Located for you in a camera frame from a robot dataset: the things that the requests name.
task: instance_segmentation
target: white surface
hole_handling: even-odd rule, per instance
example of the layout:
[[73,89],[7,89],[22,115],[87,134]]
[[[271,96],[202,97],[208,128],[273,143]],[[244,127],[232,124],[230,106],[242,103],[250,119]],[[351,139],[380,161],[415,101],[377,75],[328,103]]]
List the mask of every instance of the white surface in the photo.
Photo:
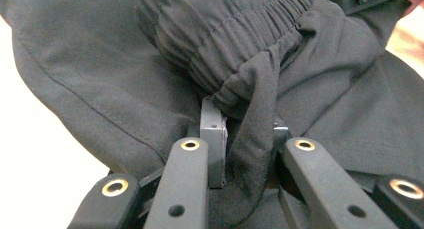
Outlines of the white surface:
[[108,168],[31,93],[0,17],[0,228],[66,228]]
[[386,49],[424,78],[424,1],[398,21]]

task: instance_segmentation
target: black fabric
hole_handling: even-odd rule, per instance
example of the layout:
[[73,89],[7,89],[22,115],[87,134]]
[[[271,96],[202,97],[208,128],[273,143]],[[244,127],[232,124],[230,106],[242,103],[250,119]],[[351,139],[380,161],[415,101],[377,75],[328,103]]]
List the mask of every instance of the black fabric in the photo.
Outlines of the black fabric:
[[[140,28],[161,54],[212,94],[226,115],[242,119],[228,156],[228,185],[211,193],[212,227],[234,226],[256,207],[273,160],[276,113],[294,136],[316,137],[321,117],[384,51],[362,20],[346,17],[326,0],[138,0],[136,12]],[[350,140],[343,135],[349,130],[338,129],[327,129],[334,141],[339,135]],[[320,138],[328,135],[323,132]],[[393,136],[390,129],[386,134]],[[391,158],[388,149],[381,156],[356,146],[349,142],[329,150],[374,160],[340,158],[352,171],[380,173]]]
[[142,178],[198,124],[191,80],[133,21],[134,0],[7,0],[18,70],[94,156]]
[[211,227],[284,228],[263,196],[278,114],[345,169],[424,178],[424,83],[382,49],[405,5],[347,18],[324,0],[0,0],[0,13],[29,88],[115,172],[163,166],[214,94],[232,118]]

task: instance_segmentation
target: black plastic bracket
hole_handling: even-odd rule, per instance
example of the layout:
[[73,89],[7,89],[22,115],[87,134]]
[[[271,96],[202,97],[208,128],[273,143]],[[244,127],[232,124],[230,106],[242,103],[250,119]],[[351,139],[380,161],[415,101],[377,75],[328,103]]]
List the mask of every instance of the black plastic bracket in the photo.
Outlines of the black plastic bracket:
[[137,221],[134,224],[136,228],[142,228],[146,223],[147,216],[149,215],[150,208],[152,207],[156,190],[158,189],[164,169],[165,167],[153,172],[149,176],[141,179],[139,182],[140,196],[138,203],[140,206],[139,211],[137,212]]
[[307,205],[280,189],[291,228],[397,228],[318,142],[292,138],[281,156]]
[[200,118],[200,138],[209,145],[209,187],[220,189],[225,186],[225,152],[227,147],[226,118],[209,97],[203,99]]
[[424,228],[424,184],[398,175],[381,177],[371,195],[399,228]]
[[207,228],[208,144],[184,138],[172,146],[144,228]]
[[68,229],[130,228],[136,218],[138,180],[111,174],[97,182],[81,202]]

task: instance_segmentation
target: gathered fabric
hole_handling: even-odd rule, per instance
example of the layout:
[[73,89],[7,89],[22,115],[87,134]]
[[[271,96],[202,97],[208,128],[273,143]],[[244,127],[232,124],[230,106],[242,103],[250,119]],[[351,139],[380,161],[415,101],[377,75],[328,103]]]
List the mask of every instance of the gathered fabric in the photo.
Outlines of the gathered fabric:
[[[241,121],[228,184],[210,194],[213,228],[234,227],[257,206],[275,159],[275,117],[299,121],[292,111],[307,93],[322,101],[311,114],[319,115],[382,52],[365,23],[326,0],[137,0],[136,13],[160,53]],[[323,82],[327,73],[336,80]],[[296,93],[304,84],[315,91]],[[295,135],[311,115],[299,115]]]

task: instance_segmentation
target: gray plastic piece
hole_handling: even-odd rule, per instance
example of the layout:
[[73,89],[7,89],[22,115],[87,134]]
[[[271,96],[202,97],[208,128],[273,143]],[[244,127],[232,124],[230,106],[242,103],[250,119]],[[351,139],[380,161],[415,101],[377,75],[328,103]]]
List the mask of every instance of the gray plastic piece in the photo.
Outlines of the gray plastic piece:
[[278,191],[278,199],[291,229],[311,228],[308,221],[310,213],[305,204],[283,188]]
[[225,151],[227,127],[221,111],[209,100],[203,99],[200,119],[200,138],[209,145],[209,188],[225,185]]
[[208,144],[184,138],[172,146],[144,228],[208,225]]
[[310,228],[397,228],[318,142],[292,138],[283,159],[310,210]]
[[81,202],[68,229],[129,228],[139,195],[134,176],[114,173],[98,181]]

